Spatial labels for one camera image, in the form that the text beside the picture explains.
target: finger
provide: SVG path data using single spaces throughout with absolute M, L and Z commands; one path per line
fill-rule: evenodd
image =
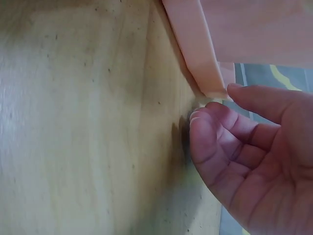
M 249 169 L 226 157 L 219 145 L 220 126 L 210 117 L 194 117 L 190 122 L 190 148 L 192 160 L 205 184 L 217 199 L 229 208 L 238 187 Z
M 228 107 L 210 102 L 198 112 L 206 112 L 215 117 L 222 126 L 243 143 L 269 151 L 279 126 L 260 124 L 238 114 Z
M 302 92 L 265 86 L 242 87 L 238 84 L 230 84 L 227 91 L 243 109 L 257 113 L 277 124 L 281 124 L 291 104 L 303 97 Z
M 220 107 L 222 109 L 227 109 L 229 110 L 227 107 L 216 103 L 217 107 Z M 232 110 L 230 111 L 230 115 L 226 115 L 225 117 L 222 117 L 221 115 L 217 114 L 215 115 L 211 109 L 208 108 L 202 108 L 199 109 L 197 111 L 195 111 L 192 115 L 191 115 L 191 119 L 194 118 L 203 118 L 204 120 L 213 123 L 215 130 L 216 130 L 216 135 L 218 137 L 218 144 L 222 147 L 222 149 L 224 150 L 224 153 L 226 154 L 226 157 L 233 162 L 237 162 L 241 165 L 244 165 L 246 167 L 248 167 L 249 169 L 255 169 L 260 162 L 262 161 L 263 157 L 266 154 L 266 151 L 260 149 L 259 147 L 250 145 L 250 144 L 245 144 L 244 142 L 242 142 L 241 140 L 239 140 L 237 138 L 237 136 L 234 136 L 233 134 L 236 132 L 236 129 L 234 129 L 235 131 L 232 132 L 232 127 L 234 126 L 232 125 L 228 125 L 229 123 L 232 122 L 236 122 L 236 121 L 232 121 L 231 122 L 231 118 L 232 118 L 232 114 L 235 113 Z M 241 130 L 244 130 L 245 126 L 243 126 L 242 128 L 239 126 L 238 127 L 238 136 L 243 136 L 243 139 L 245 139 L 244 135 L 242 133 L 240 133 Z M 265 136 L 262 135 L 262 137 L 258 137 L 261 141 L 263 140 Z M 254 138 L 252 136 L 251 138 L 252 142 L 254 142 L 255 140 L 257 140 L 257 138 Z

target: palm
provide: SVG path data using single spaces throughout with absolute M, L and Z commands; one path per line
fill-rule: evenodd
M 301 116 L 300 109 L 292 104 L 277 110 L 283 115 L 269 115 L 281 125 L 257 124 L 218 103 L 192 115 L 195 166 L 252 233 L 309 234 L 313 228 L 313 149 L 308 133 L 301 132 L 309 115 Z

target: pink folded paper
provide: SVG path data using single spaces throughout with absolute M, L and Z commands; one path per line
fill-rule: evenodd
M 234 63 L 313 67 L 312 0 L 163 0 L 200 90 L 228 98 Z

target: wooden board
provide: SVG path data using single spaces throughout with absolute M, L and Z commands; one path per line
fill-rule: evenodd
M 182 62 L 157 1 L 1 1 L 1 235 L 218 234 Z

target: fingernail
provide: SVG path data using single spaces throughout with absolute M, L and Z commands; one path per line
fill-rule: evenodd
M 194 112 L 190 115 L 189 121 L 191 121 L 192 118 L 193 118 L 197 113 L 199 113 L 199 111 L 194 111 Z
M 227 86 L 227 89 L 235 89 L 235 88 L 240 88 L 240 87 L 242 87 L 242 85 L 237 84 L 237 83 L 230 83 L 230 84 Z
M 191 124 L 192 124 L 195 120 L 197 120 L 197 119 L 200 119 L 200 117 L 195 117 L 195 118 L 191 119 L 189 125 L 191 126 Z

